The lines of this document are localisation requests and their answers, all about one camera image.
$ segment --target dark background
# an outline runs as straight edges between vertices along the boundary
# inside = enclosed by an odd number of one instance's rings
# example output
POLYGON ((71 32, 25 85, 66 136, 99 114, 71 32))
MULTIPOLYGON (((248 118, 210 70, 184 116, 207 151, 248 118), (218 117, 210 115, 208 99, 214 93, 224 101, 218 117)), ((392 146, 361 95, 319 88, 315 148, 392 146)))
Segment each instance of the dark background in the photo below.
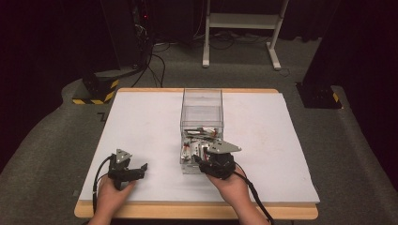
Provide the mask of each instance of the dark background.
MULTIPOLYGON (((153 23, 160 37, 190 44, 199 24, 198 34, 203 34, 202 1, 163 1, 163 7, 160 0, 153 3, 157 15, 153 23)), ((281 5, 277 0, 253 0, 250 4, 238 0, 212 1, 212 4, 214 11, 245 13, 276 13, 281 5)), ((363 134, 397 188, 395 8, 393 1, 387 0, 290 1, 280 38, 302 37, 303 41, 323 38, 304 81, 344 88, 363 134)), ((1 0, 0 27, 3 91, 0 169, 3 170, 31 128, 61 105, 62 88, 114 56, 99 1, 1 0), (87 37, 93 33, 96 41, 87 37), (93 43, 102 46, 96 49, 100 53, 93 53, 94 47, 89 48, 93 43), (94 56, 90 56, 101 53, 108 58, 93 60, 94 56)))

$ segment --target transparent container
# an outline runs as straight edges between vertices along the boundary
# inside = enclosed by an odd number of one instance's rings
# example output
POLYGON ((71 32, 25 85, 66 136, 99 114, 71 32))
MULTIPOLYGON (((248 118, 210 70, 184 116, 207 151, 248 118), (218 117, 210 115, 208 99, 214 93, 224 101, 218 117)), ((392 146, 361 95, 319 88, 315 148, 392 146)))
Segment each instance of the transparent container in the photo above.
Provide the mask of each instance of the transparent container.
POLYGON ((180 164, 183 173, 201 173, 193 155, 205 157, 212 140, 222 140, 221 89, 184 89, 181 110, 180 164))

